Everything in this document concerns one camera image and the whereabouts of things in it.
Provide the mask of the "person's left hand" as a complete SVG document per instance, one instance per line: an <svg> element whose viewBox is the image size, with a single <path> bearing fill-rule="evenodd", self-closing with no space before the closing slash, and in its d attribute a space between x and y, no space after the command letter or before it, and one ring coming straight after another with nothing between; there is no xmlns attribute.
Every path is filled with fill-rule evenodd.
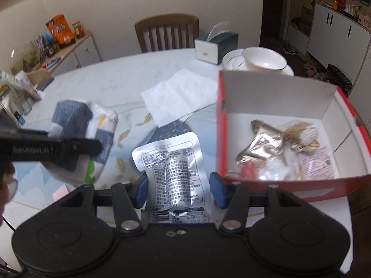
<svg viewBox="0 0 371 278"><path fill-rule="evenodd" d="M1 223L3 223L3 213L5 206L13 199L18 188L18 181L14 177L14 174L15 168L13 166L13 163L1 163Z"/></svg>

